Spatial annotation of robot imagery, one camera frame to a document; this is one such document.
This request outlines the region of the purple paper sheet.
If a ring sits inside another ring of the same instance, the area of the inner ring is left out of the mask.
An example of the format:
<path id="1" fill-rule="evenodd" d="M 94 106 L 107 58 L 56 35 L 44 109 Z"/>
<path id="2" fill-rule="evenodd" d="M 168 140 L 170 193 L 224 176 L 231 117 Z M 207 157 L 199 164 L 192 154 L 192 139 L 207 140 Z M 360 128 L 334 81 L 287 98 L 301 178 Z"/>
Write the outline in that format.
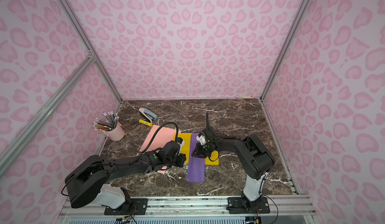
<path id="1" fill-rule="evenodd" d="M 198 133 L 191 135 L 189 147 L 189 161 L 187 167 L 187 182 L 203 183 L 205 181 L 205 160 L 193 157 L 196 145 L 199 143 L 196 137 Z"/>

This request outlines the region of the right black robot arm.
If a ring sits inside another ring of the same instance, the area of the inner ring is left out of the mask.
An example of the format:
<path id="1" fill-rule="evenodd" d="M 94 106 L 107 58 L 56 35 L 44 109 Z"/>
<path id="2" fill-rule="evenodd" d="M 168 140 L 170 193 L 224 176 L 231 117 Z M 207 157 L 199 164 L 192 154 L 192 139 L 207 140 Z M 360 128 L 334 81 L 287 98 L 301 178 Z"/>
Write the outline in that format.
<path id="1" fill-rule="evenodd" d="M 251 134 L 242 139 L 201 133 L 197 141 L 192 157 L 209 158 L 214 151 L 235 153 L 247 174 L 243 198 L 252 203 L 262 197 L 263 183 L 275 164 L 275 158 L 257 135 Z"/>

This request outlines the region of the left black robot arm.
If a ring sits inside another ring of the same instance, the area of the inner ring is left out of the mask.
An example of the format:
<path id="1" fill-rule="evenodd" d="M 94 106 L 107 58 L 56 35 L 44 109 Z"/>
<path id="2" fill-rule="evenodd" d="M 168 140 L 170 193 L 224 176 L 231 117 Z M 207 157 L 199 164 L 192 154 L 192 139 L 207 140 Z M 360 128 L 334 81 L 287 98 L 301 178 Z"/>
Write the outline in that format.
<path id="1" fill-rule="evenodd" d="M 111 187 L 109 181 L 117 178 L 183 167 L 185 154 L 180 152 L 184 140 L 177 137 L 162 148 L 141 155 L 122 159 L 101 159 L 98 155 L 88 157 L 65 178 L 65 188 L 71 208 L 78 209 L 88 204 L 99 204 L 111 209 L 132 203 L 128 190 Z"/>

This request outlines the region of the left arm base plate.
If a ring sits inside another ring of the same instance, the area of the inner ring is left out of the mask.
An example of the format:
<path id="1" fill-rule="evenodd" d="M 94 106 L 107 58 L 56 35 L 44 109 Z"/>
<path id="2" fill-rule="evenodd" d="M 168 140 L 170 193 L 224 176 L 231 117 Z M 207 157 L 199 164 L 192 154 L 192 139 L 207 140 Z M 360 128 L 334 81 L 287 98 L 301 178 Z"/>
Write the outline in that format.
<path id="1" fill-rule="evenodd" d="M 105 216 L 118 216 L 118 215 L 145 215 L 148 206 L 148 199 L 145 198 L 133 198 L 129 201 L 125 201 L 121 206 L 116 209 L 105 208 Z"/>

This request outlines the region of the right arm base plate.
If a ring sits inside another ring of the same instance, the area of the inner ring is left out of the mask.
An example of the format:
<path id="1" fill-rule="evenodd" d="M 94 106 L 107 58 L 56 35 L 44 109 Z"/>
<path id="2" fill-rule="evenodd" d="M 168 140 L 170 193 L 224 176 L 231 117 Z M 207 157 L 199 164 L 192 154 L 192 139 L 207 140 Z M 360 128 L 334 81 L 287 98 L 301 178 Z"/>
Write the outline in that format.
<path id="1" fill-rule="evenodd" d="M 226 210 L 230 214 L 269 214 L 270 207 L 267 198 L 260 197 L 251 202 L 245 197 L 227 198 Z"/>

